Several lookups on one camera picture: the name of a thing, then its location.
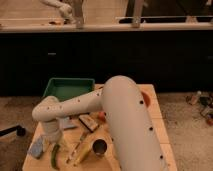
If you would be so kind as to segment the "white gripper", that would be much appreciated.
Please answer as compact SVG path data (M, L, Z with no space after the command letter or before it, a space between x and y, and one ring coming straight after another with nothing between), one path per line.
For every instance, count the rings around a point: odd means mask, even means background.
M43 122L42 129L44 132L44 137L51 143L58 142L62 137L62 131L57 120Z

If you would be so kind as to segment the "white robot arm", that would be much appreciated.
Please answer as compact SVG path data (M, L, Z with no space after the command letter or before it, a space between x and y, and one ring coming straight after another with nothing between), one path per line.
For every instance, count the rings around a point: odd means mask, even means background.
M114 76L101 89L62 102L48 96L33 109L32 117L56 141L59 118L98 111L106 113L121 171L169 171L144 98L129 77Z

